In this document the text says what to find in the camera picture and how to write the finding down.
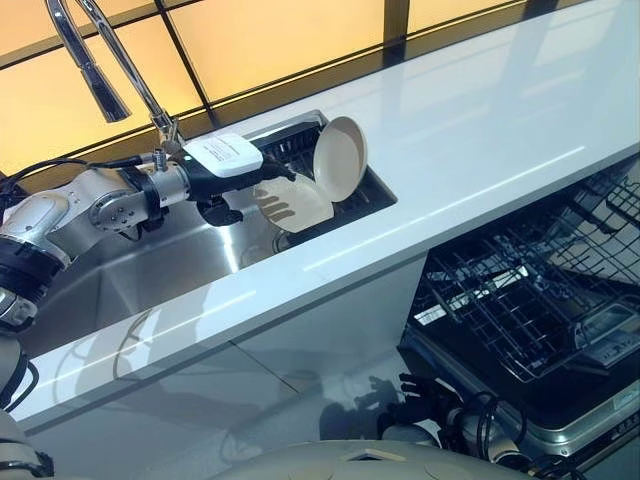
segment kitchen faucet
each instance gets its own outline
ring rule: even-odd
[[[95,0],[76,0],[76,2],[94,24],[147,106],[151,121],[160,132],[161,145],[168,153],[174,153],[183,143],[178,133],[177,121],[172,119],[155,99]],[[62,43],[80,68],[105,120],[111,123],[127,118],[131,112],[100,67],[96,65],[95,59],[69,14],[66,0],[45,0],[45,3]]]

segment dishwasher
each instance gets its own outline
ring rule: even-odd
[[[506,400],[521,450],[587,468],[640,425],[640,161],[429,252],[401,344],[464,398]]]

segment beige plate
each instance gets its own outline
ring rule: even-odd
[[[333,205],[310,178],[297,174],[294,182],[279,177],[260,182],[253,196],[271,223],[297,233],[333,218]]]
[[[313,152],[313,176],[332,202],[341,202],[358,187],[367,168],[367,144],[356,122],[331,120]]]

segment dish rack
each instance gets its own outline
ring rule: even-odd
[[[432,250],[412,307],[422,326],[468,328],[522,382],[610,367],[640,347],[639,313],[637,158]]]
[[[281,130],[252,139],[263,154],[288,166],[296,173],[315,181],[313,175],[313,152],[326,119],[302,121]],[[286,250],[311,238],[346,225],[359,218],[393,205],[397,199],[391,191],[367,167],[358,188],[341,202],[333,203],[334,217],[298,233],[284,230],[274,240],[274,252]]]

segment dishwasher rack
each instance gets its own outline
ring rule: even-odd
[[[616,360],[639,348],[618,331],[640,321],[638,159],[432,250],[412,316],[464,325],[522,382],[612,335]]]

